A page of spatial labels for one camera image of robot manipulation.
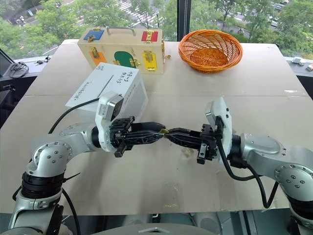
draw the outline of wicker basket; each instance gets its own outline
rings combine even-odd
[[[192,68],[213,73],[239,63],[243,48],[233,36],[216,30],[197,30],[184,36],[179,55]]]

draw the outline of white tabletop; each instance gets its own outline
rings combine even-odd
[[[270,135],[312,150],[313,102],[275,45],[243,44],[241,62],[217,74],[190,69],[178,56],[178,43],[165,46],[172,55],[165,74],[143,76],[149,103],[142,121],[198,131],[207,123],[207,103],[223,95],[237,133]],[[48,132],[90,72],[75,41],[66,40],[2,127],[0,212],[13,210],[11,196],[21,184],[32,139]],[[76,113],[69,114],[56,131],[80,121]],[[121,159],[104,151],[81,154],[67,165],[66,177],[78,172],[81,174],[64,188],[80,215],[263,208],[255,181],[232,180],[217,161],[199,165],[195,151],[167,140],[135,146]],[[234,172],[249,174],[239,169]],[[262,180],[269,197],[274,181]],[[61,203],[66,206],[64,214],[70,214],[63,198]],[[281,189],[272,207],[288,207]]]

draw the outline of wooden lock box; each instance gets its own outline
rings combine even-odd
[[[162,74],[165,57],[170,57],[164,54],[161,29],[87,28],[77,44],[93,69],[105,62]]]

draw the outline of wire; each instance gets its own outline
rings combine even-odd
[[[78,217],[77,217],[77,214],[76,214],[76,210],[73,206],[73,203],[69,197],[69,195],[67,194],[67,192],[65,192],[64,188],[62,189],[62,193],[64,195],[64,197],[66,198],[68,204],[69,204],[69,207],[70,207],[70,210],[72,211],[73,213],[73,217],[74,217],[74,220],[75,220],[75,226],[76,226],[76,231],[77,231],[77,235],[81,235],[81,232],[80,232],[80,226],[79,226],[79,221],[78,221]]]
[[[228,161],[227,161],[227,158],[226,158],[226,155],[225,155],[225,152],[224,152],[224,148],[223,148],[223,144],[222,144],[222,140],[219,139],[219,138],[216,138],[216,144],[217,144],[217,147],[219,148],[219,151],[220,151],[220,154],[221,154],[221,158],[222,158],[222,161],[223,161],[223,164],[226,168],[226,171],[227,173],[230,175],[231,178],[233,178],[234,180],[239,180],[239,181],[248,181],[248,180],[252,180],[255,178],[254,175],[251,175],[251,176],[247,176],[247,177],[239,177],[237,175],[235,175],[229,164],[228,164]]]
[[[79,104],[79,105],[76,105],[76,106],[70,108],[69,110],[66,110],[66,111],[56,120],[56,122],[53,124],[53,126],[51,127],[51,129],[50,129],[50,131],[48,132],[48,134],[52,134],[52,132],[54,131],[54,129],[56,128],[56,126],[59,124],[59,122],[60,122],[68,113],[70,113],[70,112],[73,111],[74,109],[77,109],[77,108],[82,107],[82,106],[84,106],[84,105],[87,105],[87,104],[96,102],[96,101],[98,101],[98,100],[99,100],[99,98],[92,99],[92,100],[87,101],[87,102],[85,102],[85,103],[81,103],[81,104]]]
[[[261,197],[262,197],[262,203],[263,203],[263,206],[267,209],[270,207],[270,205],[272,204],[273,202],[273,199],[274,199],[274,196],[276,194],[276,191],[277,191],[277,188],[278,188],[278,182],[275,182],[274,186],[273,186],[273,189],[272,189],[272,192],[270,193],[270,196],[269,196],[269,199],[268,201],[266,200],[266,194],[265,194],[265,190],[264,190],[264,186],[262,184],[262,181],[260,179],[260,176],[258,175],[258,173],[253,169],[252,166],[250,166],[249,164],[247,164],[247,168],[251,171],[251,173],[253,174],[253,176],[249,176],[249,177],[239,177],[239,176],[236,176],[234,175],[234,173],[231,171],[231,168],[228,164],[228,161],[226,159],[226,155],[225,155],[225,152],[224,152],[224,149],[223,149],[223,144],[222,144],[222,140],[220,138],[217,138],[217,146],[219,148],[219,152],[221,154],[221,158],[222,158],[222,161],[226,167],[226,170],[228,172],[228,174],[230,175],[231,178],[235,179],[235,180],[240,180],[240,181],[247,181],[246,179],[247,178],[250,178],[250,179],[253,179],[255,178],[258,185],[259,185],[259,188],[260,188],[260,192],[261,192]]]

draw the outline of cardboard surface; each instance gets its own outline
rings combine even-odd
[[[217,74],[189,68],[178,58],[177,46],[165,44],[172,58],[164,75],[144,75],[149,103],[141,121],[199,131],[207,123],[207,103],[223,95],[237,134],[269,135],[312,150],[313,102],[275,45],[243,44],[242,61]],[[66,40],[0,130],[0,212],[13,210],[12,194],[29,161],[31,141],[48,132],[90,72],[75,41]],[[81,118],[71,113],[56,132],[77,122]],[[103,151],[81,154],[69,162],[65,177],[78,172],[64,188],[79,215],[263,208],[256,181],[232,180],[217,161],[199,165],[195,151],[168,140],[134,146],[121,159]],[[249,175],[243,169],[234,172]],[[269,197],[274,181],[262,181]],[[61,203],[64,215],[71,214],[63,198]],[[289,206],[280,188],[272,206]]]

